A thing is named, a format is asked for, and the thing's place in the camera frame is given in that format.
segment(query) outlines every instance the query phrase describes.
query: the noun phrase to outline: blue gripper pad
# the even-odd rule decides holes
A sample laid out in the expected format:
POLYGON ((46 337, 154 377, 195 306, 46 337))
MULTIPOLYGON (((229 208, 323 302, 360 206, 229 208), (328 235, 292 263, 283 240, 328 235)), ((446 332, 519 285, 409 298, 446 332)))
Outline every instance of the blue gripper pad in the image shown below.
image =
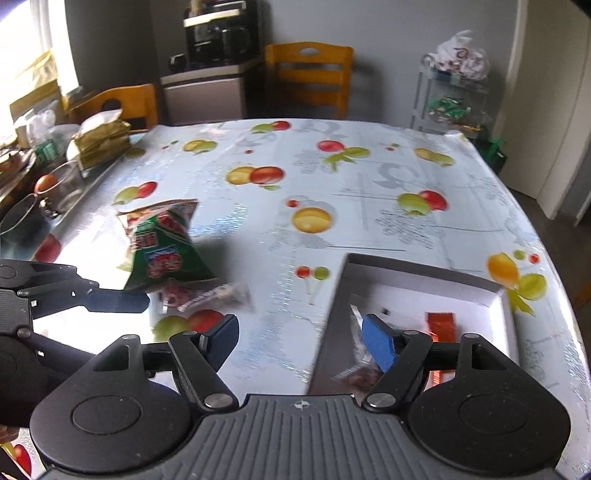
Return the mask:
POLYGON ((395 364, 398 355, 394 349, 392 337, 372 322, 372 315, 370 313, 363 318, 361 338, 382 372, 387 372, 395 364))

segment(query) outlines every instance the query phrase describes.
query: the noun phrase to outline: fruit-patterned tablecloth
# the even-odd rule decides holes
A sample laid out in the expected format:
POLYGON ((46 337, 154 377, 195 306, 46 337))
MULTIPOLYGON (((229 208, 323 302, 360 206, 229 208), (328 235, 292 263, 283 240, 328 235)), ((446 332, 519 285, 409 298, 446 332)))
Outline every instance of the fruit-patterned tablecloth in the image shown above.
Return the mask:
MULTIPOLYGON (((308 119, 158 126, 67 214, 44 254, 121 288, 129 241, 115 213, 191 198, 202 258, 249 285, 252 304, 232 311, 240 341, 220 371, 239 397, 306 391, 348 252, 450 268, 507 287, 521 366, 571 415, 559 470, 572 479, 591 469, 589 370, 564 288, 527 217, 462 135, 308 119)), ((126 333, 151 342, 151 321, 153 307, 79 307, 35 330, 99 352, 126 333)))

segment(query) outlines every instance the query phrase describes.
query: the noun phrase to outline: chair backrest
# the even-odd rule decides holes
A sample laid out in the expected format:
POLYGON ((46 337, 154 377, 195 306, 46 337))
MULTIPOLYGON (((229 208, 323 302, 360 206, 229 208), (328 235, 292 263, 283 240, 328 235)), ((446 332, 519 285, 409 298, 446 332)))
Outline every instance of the chair backrest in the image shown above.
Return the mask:
POLYGON ((117 100, 123 109, 121 118, 143 118, 146 128, 158 124, 156 89, 151 83, 133 87, 119 87, 105 90, 90 100, 81 103, 70 111, 70 120, 81 124, 84 120, 100 112, 109 100, 117 100))
POLYGON ((337 109, 338 119, 347 117, 353 68, 351 47, 317 42, 267 45, 265 63, 269 79, 273 83, 272 87, 281 92, 282 97, 309 105, 333 105, 337 109), (338 65, 340 70, 323 69, 322 65, 338 65), (338 90, 297 88, 294 84, 298 83, 336 86, 338 90))

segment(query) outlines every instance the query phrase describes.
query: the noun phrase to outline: green snack bag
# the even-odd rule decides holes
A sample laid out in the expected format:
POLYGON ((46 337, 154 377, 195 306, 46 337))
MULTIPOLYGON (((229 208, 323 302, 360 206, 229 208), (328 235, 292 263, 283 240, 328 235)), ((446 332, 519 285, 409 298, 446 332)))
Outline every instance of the green snack bag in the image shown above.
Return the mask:
POLYGON ((168 278, 182 282, 215 278, 188 233, 197 204, 197 200, 169 200, 118 215, 131 239, 126 290, 153 289, 168 278))

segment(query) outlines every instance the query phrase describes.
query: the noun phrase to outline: window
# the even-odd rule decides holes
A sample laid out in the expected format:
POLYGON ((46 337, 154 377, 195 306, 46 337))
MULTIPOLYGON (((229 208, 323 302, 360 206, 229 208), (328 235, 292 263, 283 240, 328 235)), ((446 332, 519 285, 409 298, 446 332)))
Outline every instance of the window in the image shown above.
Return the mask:
POLYGON ((12 79, 53 48, 61 91, 78 87, 66 25, 64 0, 26 0, 0 21, 0 137, 13 131, 8 106, 12 79))

